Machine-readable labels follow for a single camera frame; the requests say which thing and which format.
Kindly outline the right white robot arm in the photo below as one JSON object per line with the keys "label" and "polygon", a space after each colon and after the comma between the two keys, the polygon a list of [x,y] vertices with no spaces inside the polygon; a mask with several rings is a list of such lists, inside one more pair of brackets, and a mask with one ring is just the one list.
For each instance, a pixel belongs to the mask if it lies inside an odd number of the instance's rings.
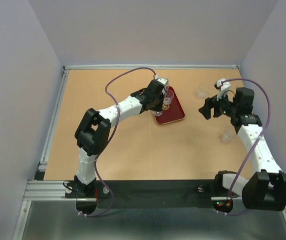
{"label": "right white robot arm", "polygon": [[240,196],[249,210],[281,212],[286,207],[286,173],[274,160],[262,133],[260,117],[252,113],[254,91],[239,87],[232,100],[228,98],[229,87],[219,87],[219,93],[205,100],[199,112],[205,117],[228,116],[237,136],[249,155],[253,176],[245,179],[232,171],[219,171],[213,182],[213,191],[224,195],[229,190],[226,204],[232,196]]}

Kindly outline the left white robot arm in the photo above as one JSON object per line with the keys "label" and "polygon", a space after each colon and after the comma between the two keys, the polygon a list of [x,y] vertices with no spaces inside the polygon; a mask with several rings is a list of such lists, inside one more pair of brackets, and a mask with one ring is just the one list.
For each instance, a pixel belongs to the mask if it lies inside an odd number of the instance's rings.
{"label": "left white robot arm", "polygon": [[64,185],[66,198],[90,198],[97,193],[95,164],[113,136],[111,128],[115,132],[118,124],[129,117],[146,111],[159,112],[168,87],[168,79],[153,79],[146,88],[113,106],[85,112],[74,135],[79,147],[79,166],[74,180]]}

